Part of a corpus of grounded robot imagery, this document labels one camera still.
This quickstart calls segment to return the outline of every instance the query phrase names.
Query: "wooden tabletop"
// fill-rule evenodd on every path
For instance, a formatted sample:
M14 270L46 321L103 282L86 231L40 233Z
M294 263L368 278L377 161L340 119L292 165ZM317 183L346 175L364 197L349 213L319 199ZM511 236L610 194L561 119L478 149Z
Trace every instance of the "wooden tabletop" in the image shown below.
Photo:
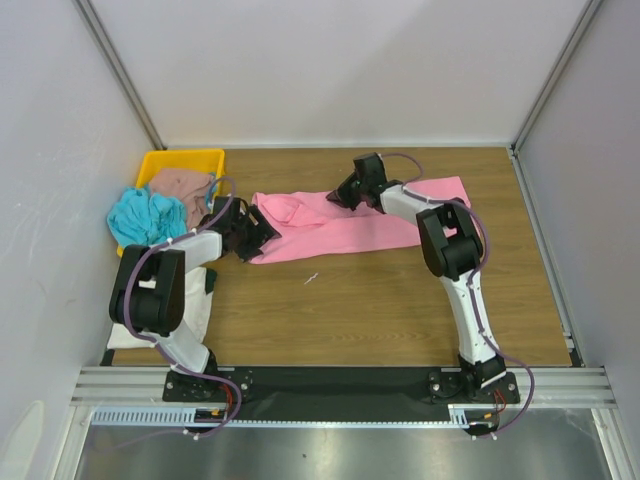
M238 194L336 188L353 157L371 149L229 150ZM500 347L532 365L567 365L560 320L521 193L502 148L403 148L425 178L460 176L491 239L482 286ZM386 160L389 178L416 167ZM204 343L229 365L451 365L458 336L439 280L419 247L250 265L234 255L218 271ZM314 274L317 277L305 284ZM119 350L114 364L161 363L149 349Z

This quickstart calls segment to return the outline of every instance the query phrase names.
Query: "yellow laundry basket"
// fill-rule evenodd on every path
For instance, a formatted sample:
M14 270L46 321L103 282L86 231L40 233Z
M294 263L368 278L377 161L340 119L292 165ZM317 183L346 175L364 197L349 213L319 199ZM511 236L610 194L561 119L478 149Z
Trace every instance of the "yellow laundry basket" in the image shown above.
M163 168L188 168L198 172L224 175L224 150L210 148L204 150L158 150L148 152L142 160L142 166L136 180L136 188L142 188ZM123 248L118 246L118 256Z

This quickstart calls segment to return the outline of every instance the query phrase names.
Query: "brown towel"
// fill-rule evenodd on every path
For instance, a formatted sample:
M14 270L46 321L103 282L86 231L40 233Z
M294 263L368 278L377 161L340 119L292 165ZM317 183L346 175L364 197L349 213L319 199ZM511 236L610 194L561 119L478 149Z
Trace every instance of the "brown towel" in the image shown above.
M207 190L214 178L187 168L163 168L149 182L151 194L176 197L187 208L187 228L197 227L209 210L205 203Z

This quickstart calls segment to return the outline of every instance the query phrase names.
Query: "turquoise cloth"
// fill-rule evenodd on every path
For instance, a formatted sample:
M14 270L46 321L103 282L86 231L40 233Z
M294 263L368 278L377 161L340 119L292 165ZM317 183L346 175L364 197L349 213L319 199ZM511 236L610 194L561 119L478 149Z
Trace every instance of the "turquoise cloth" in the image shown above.
M175 197L127 188L107 215L107 224L122 247L153 245L187 233L187 209Z

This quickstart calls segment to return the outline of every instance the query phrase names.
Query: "white wall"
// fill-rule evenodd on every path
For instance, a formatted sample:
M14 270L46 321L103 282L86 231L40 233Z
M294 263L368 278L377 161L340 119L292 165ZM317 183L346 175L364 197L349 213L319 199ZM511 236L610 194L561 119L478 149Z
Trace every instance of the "white wall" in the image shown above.
M585 0L94 0L168 145L507 144Z
M105 216L149 148L71 1L0 4L0 446L44 401L29 478L45 478L80 366L105 345Z
M640 453L640 3L609 0L521 159L582 352L605 365Z

